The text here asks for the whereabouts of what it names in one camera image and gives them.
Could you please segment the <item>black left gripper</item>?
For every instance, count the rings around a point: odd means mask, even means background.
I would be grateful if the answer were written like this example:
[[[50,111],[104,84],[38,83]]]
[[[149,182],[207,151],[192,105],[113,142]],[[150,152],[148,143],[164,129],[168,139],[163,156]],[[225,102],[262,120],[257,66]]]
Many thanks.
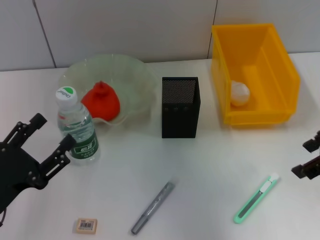
[[[24,190],[42,190],[71,161],[66,156],[76,140],[67,134],[57,149],[41,164],[20,148],[27,139],[47,122],[37,113],[29,124],[17,122],[4,142],[0,143],[0,208],[6,209]]]

